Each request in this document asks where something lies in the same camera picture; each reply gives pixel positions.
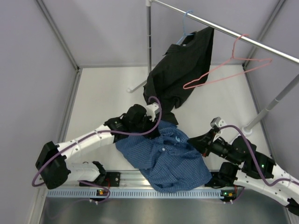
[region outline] perforated metal strip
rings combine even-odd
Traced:
[[[98,196],[97,189],[54,189],[47,197],[104,198]],[[153,189],[111,189],[110,198],[223,198],[221,190],[194,189],[176,193],[160,193]]]

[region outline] blue hanger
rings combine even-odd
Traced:
[[[179,41],[176,44],[179,44],[185,36],[192,36],[192,35],[194,35],[194,34],[187,34],[186,33],[185,18],[186,18],[186,16],[187,16],[188,13],[193,13],[193,11],[189,10],[189,11],[185,12],[185,14],[183,16],[183,36],[181,37],[181,39],[179,39]]]

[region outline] clothes hanger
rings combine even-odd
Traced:
[[[229,79],[229,78],[232,78],[232,77],[235,77],[235,76],[238,76],[238,75],[241,75],[241,74],[245,74],[247,72],[250,72],[250,71],[254,71],[254,70],[257,70],[257,69],[260,69],[260,68],[263,68],[265,66],[268,66],[270,65],[270,63],[272,62],[272,58],[264,58],[264,59],[255,59],[255,58],[241,58],[241,57],[235,57],[235,44],[236,42],[243,36],[249,36],[248,34],[243,34],[241,36],[239,36],[235,42],[234,42],[234,46],[233,46],[233,50],[232,50],[232,56],[230,57],[230,59],[228,59],[227,61],[225,61],[224,63],[222,63],[221,65],[218,65],[216,68],[210,70],[209,72],[207,72],[206,74],[203,74],[201,77],[199,77],[198,79],[194,79],[188,83],[186,83],[184,86],[183,86],[183,89],[184,90],[188,90],[188,89],[191,89],[191,88],[195,88],[195,87],[198,87],[198,86],[202,86],[202,85],[206,85],[206,84],[211,84],[211,83],[216,83],[216,82],[219,82],[219,81],[222,81],[222,80],[225,80],[225,79]],[[219,69],[221,66],[229,63],[231,60],[242,60],[242,61],[257,61],[257,62],[263,62],[263,61],[268,61],[268,63],[266,64],[263,64],[263,65],[260,65],[258,67],[255,67],[255,68],[252,68],[252,69],[249,69],[247,71],[244,71],[244,72],[240,72],[238,74],[235,74],[235,75],[231,75],[231,76],[228,76],[226,78],[220,78],[220,79],[217,79],[217,80],[214,80],[214,81],[210,81],[210,82],[205,82],[205,83],[202,83],[202,84],[198,84],[198,85],[192,85],[192,86],[189,86],[190,84],[194,83],[194,82],[197,82],[199,80],[201,80],[203,77],[207,76],[208,74],[210,74],[211,72]]]
[[[179,43],[183,40],[184,37],[194,35],[194,34],[187,34],[187,33],[186,33],[186,28],[185,28],[185,18],[186,18],[186,16],[187,16],[188,13],[193,13],[193,11],[192,11],[192,10],[189,10],[189,11],[185,12],[185,14],[184,14],[184,16],[183,16],[183,36],[181,37],[181,39],[179,39],[179,41],[178,41],[176,44],[179,44]]]

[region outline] blue checkered shirt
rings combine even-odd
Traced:
[[[158,128],[157,138],[129,136],[116,142],[116,148],[157,191],[191,190],[209,182],[211,173],[188,137],[165,121]]]

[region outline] clothing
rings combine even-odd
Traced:
[[[181,45],[172,44],[165,57],[149,73],[144,86],[144,99],[156,96],[162,105],[162,120],[178,124],[171,113],[190,96],[193,89],[184,90],[183,85],[199,78],[210,69],[214,29],[207,27],[187,36]],[[207,76],[193,84],[206,82]]]
[[[159,137],[129,136],[116,148],[157,191],[191,190],[209,182],[211,173],[188,137],[169,122],[161,121],[158,129]]]

